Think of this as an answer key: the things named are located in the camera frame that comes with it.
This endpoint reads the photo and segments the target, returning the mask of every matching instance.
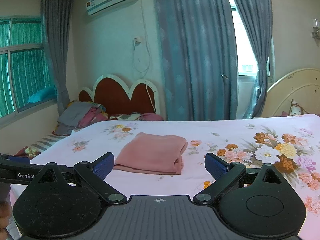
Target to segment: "headboard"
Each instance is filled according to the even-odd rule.
[[[304,68],[293,71],[268,90],[261,117],[280,116],[289,112],[294,99],[308,113],[320,114],[320,70]]]
[[[118,76],[103,75],[97,79],[92,91],[87,87],[81,89],[79,100],[102,104],[109,115],[160,114],[158,90],[152,82],[144,79],[137,80],[129,89]]]

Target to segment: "window frame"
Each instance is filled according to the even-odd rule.
[[[237,11],[236,6],[231,5],[231,11]],[[271,38],[271,49],[270,49],[270,54],[269,54],[269,68],[267,69],[268,73],[268,82],[272,83],[273,82],[273,73],[274,73],[274,67],[275,67],[275,58],[274,58],[274,46],[273,46],[273,37]],[[238,78],[240,80],[255,80],[256,75],[242,75],[242,73],[239,73],[239,66],[238,66]]]
[[[10,44],[10,40],[11,40],[11,35],[12,35],[11,27],[12,27],[12,21],[14,18],[40,20],[40,16],[21,16],[21,15],[14,15],[14,16],[7,16],[7,17],[1,16],[0,20],[10,20],[9,32],[8,32],[8,44]],[[11,93],[11,101],[14,109],[14,112],[9,113],[3,117],[0,117],[0,129],[32,113],[35,113],[41,109],[44,109],[46,107],[49,107],[57,103],[57,99],[53,98],[47,101],[41,101],[40,103],[34,103],[34,106],[30,106],[22,111],[19,111],[19,109],[17,108],[14,90],[13,90],[13,84],[12,84],[12,77],[11,77],[11,53],[30,51],[33,49],[44,49],[43,43],[27,43],[27,44],[9,45],[5,47],[0,47],[0,55],[7,54],[7,70],[8,70],[8,76],[9,76],[9,86],[10,86],[10,93]]]

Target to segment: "triangular cutout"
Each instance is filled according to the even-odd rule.
[[[278,178],[273,169],[267,169],[263,178],[263,182],[280,184],[281,180]]]
[[[42,178],[39,180],[39,183],[46,183],[46,182],[54,182],[57,181],[57,177],[54,174],[53,169],[48,169]]]

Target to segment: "finger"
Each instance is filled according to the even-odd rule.
[[[6,240],[7,237],[7,232],[4,229],[0,229],[0,240]]]
[[[9,217],[0,218],[0,228],[6,228],[9,225]]]
[[[8,217],[11,214],[10,205],[8,202],[0,203],[0,218]]]

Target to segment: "brown headboard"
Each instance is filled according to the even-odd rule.
[[[129,89],[118,76],[101,76],[95,82],[93,91],[82,88],[79,100],[102,104],[109,115],[133,112],[160,114],[158,91],[154,84],[144,79],[136,81]]]

